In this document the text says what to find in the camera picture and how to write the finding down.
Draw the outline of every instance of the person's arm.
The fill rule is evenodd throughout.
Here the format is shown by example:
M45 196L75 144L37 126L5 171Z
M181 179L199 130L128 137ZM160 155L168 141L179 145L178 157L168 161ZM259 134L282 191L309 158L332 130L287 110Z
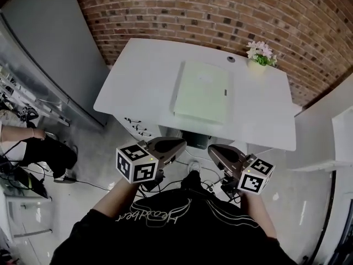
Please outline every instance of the person's arm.
M132 204L139 186L139 183L130 184L122 178L93 209L108 217L117 217L125 207Z
M244 193L241 207L257 222L268 237L277 239L276 229L260 195Z
M21 141L31 137L44 139L45 132L39 129L20 128L18 126L2 126L0 142Z

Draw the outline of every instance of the white floor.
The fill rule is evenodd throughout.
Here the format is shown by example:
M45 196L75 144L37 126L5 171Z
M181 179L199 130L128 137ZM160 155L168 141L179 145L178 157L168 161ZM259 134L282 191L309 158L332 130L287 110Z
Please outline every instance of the white floor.
M134 139L115 119L111 118L101 133L75 127L53 129L61 140L69 139L78 146L78 162L73 170L78 180L111 189L121 179L115 170L115 149ZM209 159L205 152L189 147L188 151L194 156L202 155ZM324 171L286 170L284 151L271 150L259 157L277 166L263 198L282 248L299 262L304 255L312 253L319 238L327 210L331 175ZM184 153L177 160L189 163L194 158ZM220 174L213 162L200 161L205 168ZM183 179L186 173L186 165L175 162L165 168L166 178L161 187ZM215 182L218 175L203 169L201 178L206 183ZM178 186L179 183L175 183L169 188ZM52 204L23 209L24 227L27 231L50 227L53 233L31 237L18 245L26 264L49 264L54 249L69 236L74 223L107 193L84 183L57 184L51 177L46 177L45 187L53 198Z

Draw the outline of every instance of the white table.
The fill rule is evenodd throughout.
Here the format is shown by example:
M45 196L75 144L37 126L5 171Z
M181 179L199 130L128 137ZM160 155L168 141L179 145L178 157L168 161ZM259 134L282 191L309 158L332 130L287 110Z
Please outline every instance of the white table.
M228 56L236 61L229 62ZM180 65L189 60L230 72L233 100L223 125L174 116ZM287 76L278 69L268 67L257 77L249 71L247 58L235 54L173 41L130 39L112 67L94 109L113 115L139 139L163 135L162 126L293 151L296 134L292 106ZM134 130L136 123L125 118L141 121L138 129L147 130Z

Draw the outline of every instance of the black pants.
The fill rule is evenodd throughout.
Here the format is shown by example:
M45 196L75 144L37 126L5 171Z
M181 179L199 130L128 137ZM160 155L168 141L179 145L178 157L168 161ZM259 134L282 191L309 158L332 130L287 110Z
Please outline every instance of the black pants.
M20 166L28 166L31 163L46 162L53 171L54 178L65 174L66 169L71 169L76 161L77 155L65 144L45 137L45 140L26 139L26 152Z

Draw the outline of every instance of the white wall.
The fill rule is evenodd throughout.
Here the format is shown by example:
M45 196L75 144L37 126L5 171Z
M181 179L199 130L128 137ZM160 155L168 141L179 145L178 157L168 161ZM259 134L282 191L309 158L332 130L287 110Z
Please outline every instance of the white wall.
M335 160L332 118L351 106L353 74L323 99L295 117L297 149L287 152L287 167L296 169Z
M326 265L330 261L341 238L351 199L353 199L353 168L337 169L331 216L315 263Z

